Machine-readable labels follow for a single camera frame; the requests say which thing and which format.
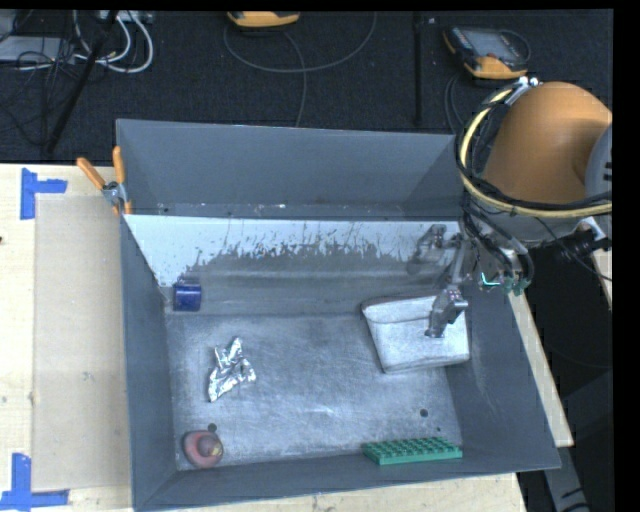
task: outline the blue block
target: blue block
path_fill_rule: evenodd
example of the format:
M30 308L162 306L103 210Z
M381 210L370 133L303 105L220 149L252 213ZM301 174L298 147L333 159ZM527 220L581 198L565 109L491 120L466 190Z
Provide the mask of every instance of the blue block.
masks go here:
M199 311L202 288L195 281L178 281L173 285L174 311Z

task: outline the black device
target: black device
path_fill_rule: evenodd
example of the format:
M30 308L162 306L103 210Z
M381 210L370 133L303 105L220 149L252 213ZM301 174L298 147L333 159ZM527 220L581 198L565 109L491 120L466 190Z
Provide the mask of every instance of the black device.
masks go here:
M476 78L508 80L527 72L529 45L512 31L454 26L443 36L451 53Z

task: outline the gray bin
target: gray bin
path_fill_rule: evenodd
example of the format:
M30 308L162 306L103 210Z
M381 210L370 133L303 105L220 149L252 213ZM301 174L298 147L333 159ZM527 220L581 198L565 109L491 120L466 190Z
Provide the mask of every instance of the gray bin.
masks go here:
M362 312L440 290L442 266L407 265L430 226L460 232L451 136L116 128L134 205L121 250L137 510L559 466L506 297L464 288L468 360L397 373ZM180 277L202 285L197 312L172 308ZM211 403L213 350L235 336L257 379ZM196 470L181 439L209 423L225 455ZM435 435L463 458L381 467L360 451Z

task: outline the orange device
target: orange device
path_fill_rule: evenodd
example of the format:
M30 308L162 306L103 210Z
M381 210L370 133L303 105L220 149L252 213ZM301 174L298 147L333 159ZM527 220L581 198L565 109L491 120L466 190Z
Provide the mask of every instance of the orange device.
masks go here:
M476 78L509 80L527 72L529 45L512 31L450 27L443 36L451 53Z
M299 11L227 11L227 17L244 32L277 31L295 23Z

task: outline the green lego brick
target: green lego brick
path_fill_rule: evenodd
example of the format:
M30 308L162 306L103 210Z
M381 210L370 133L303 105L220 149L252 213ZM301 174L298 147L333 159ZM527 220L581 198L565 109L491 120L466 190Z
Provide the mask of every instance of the green lego brick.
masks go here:
M362 452L381 466L407 462L459 459L462 457L462 449L450 443L444 437L365 443L362 445Z

